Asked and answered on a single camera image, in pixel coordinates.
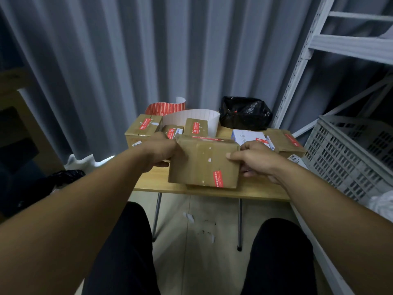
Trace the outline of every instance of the plastic basket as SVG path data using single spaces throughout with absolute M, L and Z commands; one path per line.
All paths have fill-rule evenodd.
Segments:
M 305 148 L 310 171 L 355 201 L 393 190 L 393 128 L 383 122 L 320 116 Z

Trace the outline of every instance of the metal table leg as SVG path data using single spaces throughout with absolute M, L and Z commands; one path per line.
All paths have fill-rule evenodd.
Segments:
M 157 197 L 156 213 L 154 214 L 153 231 L 151 234 L 153 242 L 157 239 L 156 228 L 157 228 L 157 221 L 158 221 L 158 213 L 160 212 L 161 196 L 162 196 L 162 192 L 159 192 Z
M 239 223 L 237 236 L 237 250 L 242 251 L 242 215 L 243 213 L 243 199 L 239 199 Z

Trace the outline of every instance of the white box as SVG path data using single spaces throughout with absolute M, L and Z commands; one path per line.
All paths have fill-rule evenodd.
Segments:
M 265 138 L 265 135 L 258 131 L 234 129 L 232 131 L 231 139 L 238 143 L 240 146 L 248 141 L 260 141 L 270 148 L 269 143 Z

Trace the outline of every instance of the black bag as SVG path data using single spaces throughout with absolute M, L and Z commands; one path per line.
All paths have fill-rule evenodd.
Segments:
M 273 119 L 272 111 L 257 98 L 224 96 L 219 112 L 221 125 L 233 129 L 264 130 Z

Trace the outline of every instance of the black pants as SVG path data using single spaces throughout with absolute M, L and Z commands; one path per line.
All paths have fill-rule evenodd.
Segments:
M 137 203 L 127 203 L 85 279 L 82 295 L 96 294 L 160 294 L 149 221 Z M 317 294 L 312 245 L 296 224 L 262 224 L 241 294 Z

